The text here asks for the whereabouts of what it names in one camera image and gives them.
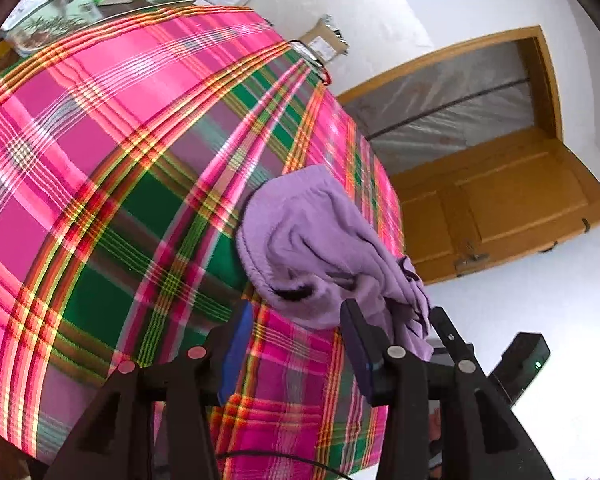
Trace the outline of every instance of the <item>wooden door frame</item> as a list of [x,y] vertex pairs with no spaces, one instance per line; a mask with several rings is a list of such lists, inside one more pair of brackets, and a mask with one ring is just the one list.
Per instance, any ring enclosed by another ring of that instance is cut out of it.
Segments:
[[497,32],[496,34],[489,34],[488,36],[474,38],[435,50],[383,72],[351,90],[347,90],[338,96],[338,101],[343,105],[348,104],[394,79],[416,72],[416,70],[426,66],[460,56],[472,50],[509,41],[518,42],[520,57],[529,77],[536,125],[552,137],[562,140],[562,116],[560,114],[558,84],[555,79],[549,48],[540,25]]

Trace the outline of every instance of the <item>transparent plastic sheet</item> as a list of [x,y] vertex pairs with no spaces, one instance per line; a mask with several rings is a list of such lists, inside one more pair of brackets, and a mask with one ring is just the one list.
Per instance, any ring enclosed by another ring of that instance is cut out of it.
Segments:
[[482,48],[395,79],[348,103],[363,135],[372,136],[437,107],[526,79],[515,43]]
[[530,89],[523,82],[444,108],[370,143],[391,175],[533,124]]

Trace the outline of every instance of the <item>bed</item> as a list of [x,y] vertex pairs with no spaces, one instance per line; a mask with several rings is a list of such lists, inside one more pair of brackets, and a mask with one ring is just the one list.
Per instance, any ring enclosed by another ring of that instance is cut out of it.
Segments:
[[[0,434],[51,462],[118,364],[173,359],[246,298],[255,323],[240,380],[209,413],[216,452],[275,450],[344,472],[376,463],[386,409],[360,396],[338,330],[270,309],[233,243],[253,191],[311,164],[401,254],[381,164],[251,9],[128,16],[1,77]],[[334,478],[283,458],[219,468],[225,479]]]

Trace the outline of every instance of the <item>black wire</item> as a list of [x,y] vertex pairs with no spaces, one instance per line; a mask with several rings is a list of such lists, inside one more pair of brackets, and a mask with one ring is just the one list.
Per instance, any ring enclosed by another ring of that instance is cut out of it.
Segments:
[[218,460],[222,460],[223,458],[229,458],[232,456],[279,456],[280,458],[288,458],[289,460],[296,460],[296,462],[304,462],[305,464],[313,465],[316,467],[320,467],[329,473],[333,473],[338,475],[345,480],[353,480],[350,476],[345,475],[343,472],[334,469],[333,467],[329,467],[328,465],[321,464],[320,462],[316,462],[314,460],[309,460],[307,458],[302,458],[296,455],[289,455],[287,453],[278,453],[277,451],[260,451],[257,449],[240,449],[238,451],[231,451],[229,453],[222,453],[220,455],[216,455]]

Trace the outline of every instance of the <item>purple cloth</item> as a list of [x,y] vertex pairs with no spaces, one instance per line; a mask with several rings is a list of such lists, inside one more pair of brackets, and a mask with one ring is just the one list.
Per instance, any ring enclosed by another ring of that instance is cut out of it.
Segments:
[[422,359],[429,298],[408,257],[398,262],[330,172],[320,165],[264,184],[247,204],[238,254],[258,293],[292,321],[340,325],[355,298],[365,319]]

